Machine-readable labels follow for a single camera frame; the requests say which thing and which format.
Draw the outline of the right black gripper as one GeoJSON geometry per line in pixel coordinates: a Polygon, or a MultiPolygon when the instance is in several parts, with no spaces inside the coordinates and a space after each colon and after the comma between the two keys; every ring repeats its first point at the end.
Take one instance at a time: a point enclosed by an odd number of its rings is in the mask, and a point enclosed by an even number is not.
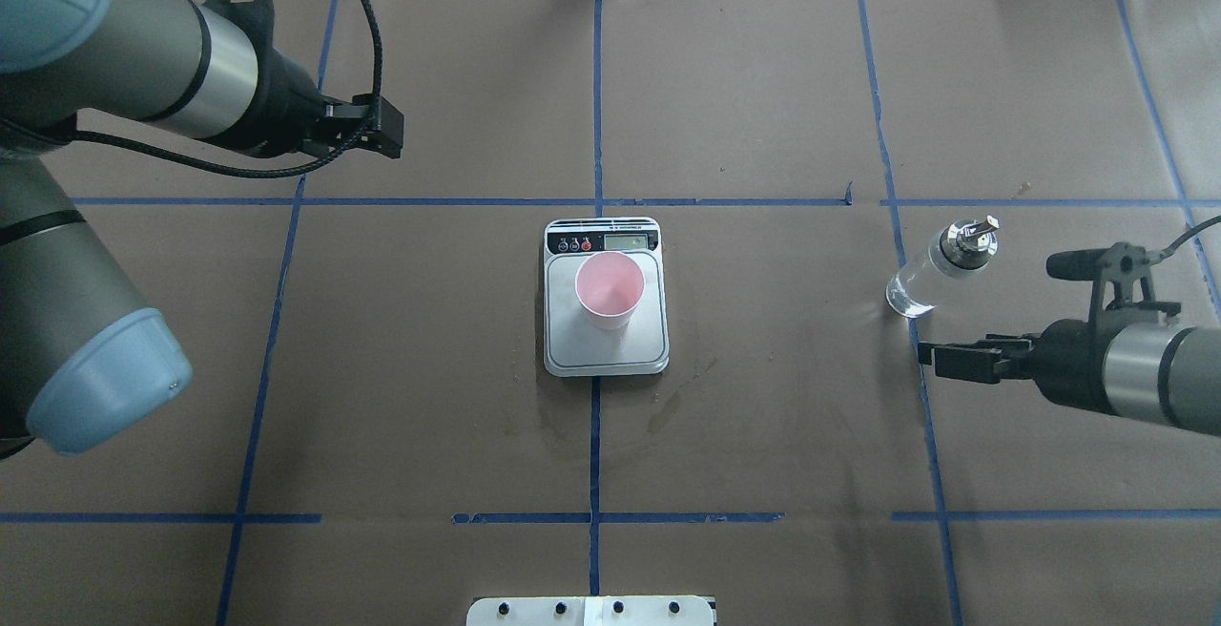
{"type": "Polygon", "coordinates": [[[983,386],[1034,380],[1055,405],[1110,411],[1103,364],[1111,340],[1110,327],[1060,318],[1042,333],[985,336],[972,343],[919,340],[919,364],[930,365],[937,377],[983,386]]]}

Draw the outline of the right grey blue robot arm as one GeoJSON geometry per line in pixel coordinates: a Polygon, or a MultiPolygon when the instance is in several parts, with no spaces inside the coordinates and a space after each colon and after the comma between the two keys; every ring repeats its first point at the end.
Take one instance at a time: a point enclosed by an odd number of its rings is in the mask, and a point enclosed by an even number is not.
{"type": "Polygon", "coordinates": [[[921,340],[919,364],[977,384],[1031,380],[1057,406],[1220,434],[1217,327],[1134,323],[1094,333],[1063,318],[1038,334],[921,340]]]}

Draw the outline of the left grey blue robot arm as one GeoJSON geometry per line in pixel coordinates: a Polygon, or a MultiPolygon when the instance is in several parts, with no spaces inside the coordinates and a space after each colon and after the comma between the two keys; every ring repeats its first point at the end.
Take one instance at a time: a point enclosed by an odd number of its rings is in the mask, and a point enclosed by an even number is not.
{"type": "Polygon", "coordinates": [[[2,458],[77,456],[193,380],[165,314],[82,207],[221,198],[201,177],[306,177],[341,154],[399,157],[403,117],[344,100],[280,50],[275,0],[2,0],[2,458]],[[171,168],[197,170],[170,185],[171,168]]]}

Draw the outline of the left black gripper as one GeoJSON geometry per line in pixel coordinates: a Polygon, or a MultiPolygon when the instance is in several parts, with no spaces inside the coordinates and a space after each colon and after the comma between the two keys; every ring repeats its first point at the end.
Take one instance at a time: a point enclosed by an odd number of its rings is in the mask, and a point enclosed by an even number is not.
{"type": "Polygon", "coordinates": [[[313,74],[278,49],[259,59],[256,95],[238,124],[241,153],[278,157],[297,153],[320,120],[320,143],[328,153],[369,151],[400,159],[405,121],[383,115],[383,96],[361,93],[350,100],[321,95],[313,74]]]}

